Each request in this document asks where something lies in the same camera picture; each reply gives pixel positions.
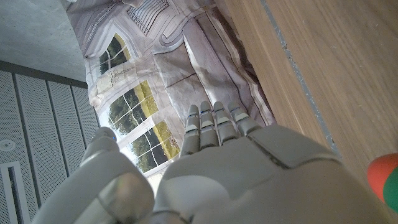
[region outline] wooden panel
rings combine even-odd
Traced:
[[[267,3],[345,164],[367,185],[368,164],[377,156],[398,151],[398,2]],[[275,40],[261,1],[227,1],[227,5],[272,101],[275,118],[278,123],[296,126],[296,122],[286,120],[292,113],[280,105],[284,103],[280,90],[270,86],[287,89],[285,98],[293,102],[302,100],[302,91],[290,85],[293,82],[281,85],[281,80],[287,79],[288,65],[282,63],[286,56],[280,53],[282,46]],[[293,110],[295,114],[310,113],[302,104]],[[303,129],[313,126],[305,121],[301,124]],[[386,211],[397,223],[398,215],[389,208]]]
[[[277,123],[330,148],[260,2],[226,2]]]

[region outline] robotic hand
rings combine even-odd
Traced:
[[[228,110],[232,120],[220,102],[190,107],[180,159],[155,200],[114,133],[100,128],[33,223],[387,223],[331,151],[281,126],[261,128],[237,104]]]

